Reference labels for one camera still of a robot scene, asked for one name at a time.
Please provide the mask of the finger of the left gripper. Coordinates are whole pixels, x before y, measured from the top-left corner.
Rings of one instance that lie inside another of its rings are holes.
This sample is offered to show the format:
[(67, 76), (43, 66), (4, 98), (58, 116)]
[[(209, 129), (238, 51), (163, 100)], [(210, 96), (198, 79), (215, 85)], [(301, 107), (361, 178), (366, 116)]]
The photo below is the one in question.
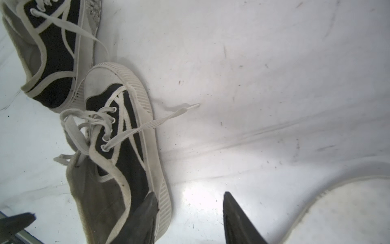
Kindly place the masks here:
[(26, 212), (1, 219), (1, 241), (7, 241), (20, 231), (26, 229), (36, 220), (34, 213)]

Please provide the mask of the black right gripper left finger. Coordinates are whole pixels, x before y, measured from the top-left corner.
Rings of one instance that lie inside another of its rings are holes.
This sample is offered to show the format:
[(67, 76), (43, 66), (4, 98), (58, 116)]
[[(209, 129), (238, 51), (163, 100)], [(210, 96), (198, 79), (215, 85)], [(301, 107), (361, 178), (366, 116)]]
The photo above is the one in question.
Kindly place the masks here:
[(154, 244), (157, 213), (158, 201), (152, 192), (132, 214), (129, 214), (111, 244)]

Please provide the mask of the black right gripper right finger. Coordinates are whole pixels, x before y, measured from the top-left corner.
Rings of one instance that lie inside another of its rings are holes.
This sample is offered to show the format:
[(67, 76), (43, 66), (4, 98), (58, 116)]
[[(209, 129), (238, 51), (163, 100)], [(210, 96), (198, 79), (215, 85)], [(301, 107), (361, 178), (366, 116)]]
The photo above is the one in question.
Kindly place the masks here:
[(227, 244), (267, 244), (230, 192), (224, 193), (223, 224)]

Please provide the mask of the black white sneaker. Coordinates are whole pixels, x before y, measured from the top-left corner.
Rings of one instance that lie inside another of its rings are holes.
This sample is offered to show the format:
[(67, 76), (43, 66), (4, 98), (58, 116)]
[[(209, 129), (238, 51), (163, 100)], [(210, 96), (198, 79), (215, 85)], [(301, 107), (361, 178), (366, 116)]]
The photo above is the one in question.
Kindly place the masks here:
[(155, 129), (191, 110), (155, 119), (139, 78), (118, 63), (95, 65), (84, 80), (86, 109), (60, 114), (73, 155), (67, 180), (89, 244), (111, 244), (149, 193), (158, 201), (155, 242), (167, 231), (172, 203), (160, 163)]
[(55, 113), (84, 110), (101, 1), (1, 1), (2, 20), (26, 74), (22, 91)]

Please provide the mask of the white insole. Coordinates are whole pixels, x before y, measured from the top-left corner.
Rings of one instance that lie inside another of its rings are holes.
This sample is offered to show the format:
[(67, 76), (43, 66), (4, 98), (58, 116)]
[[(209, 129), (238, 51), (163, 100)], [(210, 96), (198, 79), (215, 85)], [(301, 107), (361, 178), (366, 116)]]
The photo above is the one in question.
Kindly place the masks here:
[(338, 183), (308, 203), (283, 244), (388, 244), (390, 178), (384, 175)]

